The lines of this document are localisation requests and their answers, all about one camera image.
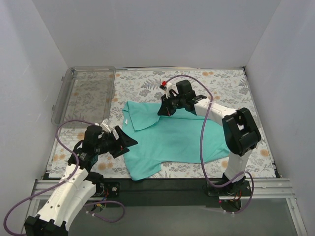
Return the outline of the teal t shirt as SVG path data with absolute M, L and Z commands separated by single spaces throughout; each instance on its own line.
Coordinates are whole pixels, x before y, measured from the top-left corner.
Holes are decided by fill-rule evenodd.
M 138 142 L 124 155 L 133 180 L 148 177 L 200 178 L 200 162 L 228 157 L 223 128 L 208 120 L 201 137 L 203 117 L 179 109 L 158 116 L 159 104 L 128 101 L 123 131 Z

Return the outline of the clear plastic bin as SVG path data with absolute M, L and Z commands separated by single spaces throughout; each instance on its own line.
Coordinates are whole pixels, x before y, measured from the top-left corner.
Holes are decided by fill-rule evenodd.
M 109 118 L 114 98 L 116 69 L 113 66 L 78 66 L 69 68 L 52 108 L 54 125 L 79 119 L 99 122 Z

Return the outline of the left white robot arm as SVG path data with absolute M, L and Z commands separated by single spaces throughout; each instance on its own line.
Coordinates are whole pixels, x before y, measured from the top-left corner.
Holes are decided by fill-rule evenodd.
M 28 216 L 24 228 L 28 236 L 66 236 L 69 228 L 92 196 L 104 193 L 103 176 L 92 172 L 101 154 L 110 153 L 117 158 L 138 142 L 119 126 L 111 131 L 106 125 L 90 125 L 84 138 L 71 153 L 68 165 L 58 186 L 36 216 Z

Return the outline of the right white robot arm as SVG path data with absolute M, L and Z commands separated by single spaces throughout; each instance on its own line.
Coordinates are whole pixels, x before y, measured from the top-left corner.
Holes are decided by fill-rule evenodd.
M 178 109 L 202 116 L 204 121 L 214 121 L 223 127 L 226 145 L 230 151 L 228 166 L 217 184 L 207 181 L 213 190 L 218 189 L 227 195 L 234 195 L 244 187 L 246 166 L 252 150 L 261 141 L 261 134 L 247 108 L 238 110 L 213 102 L 213 96 L 196 95 L 189 81 L 173 85 L 163 81 L 159 86 L 165 94 L 161 97 L 159 116 L 172 116 Z

